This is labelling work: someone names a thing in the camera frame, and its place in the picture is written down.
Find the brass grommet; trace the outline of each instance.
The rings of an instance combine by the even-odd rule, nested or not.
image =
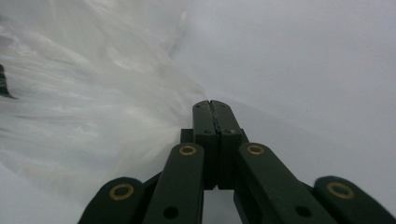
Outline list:
[[[327,184],[327,190],[333,195],[342,198],[342,199],[353,199],[355,197],[355,193],[353,190],[345,184],[340,182],[330,182]]]
[[[253,145],[253,146],[248,146],[247,151],[253,155],[261,155],[264,154],[265,150],[263,147]]]
[[[127,189],[127,191],[124,194],[117,194],[118,189]],[[134,186],[132,186],[131,184],[118,184],[110,190],[108,196],[110,196],[110,199],[114,201],[122,201],[131,197],[131,195],[133,194]]]
[[[181,155],[190,156],[195,154],[197,152],[197,149],[195,147],[185,146],[181,147],[178,151]]]

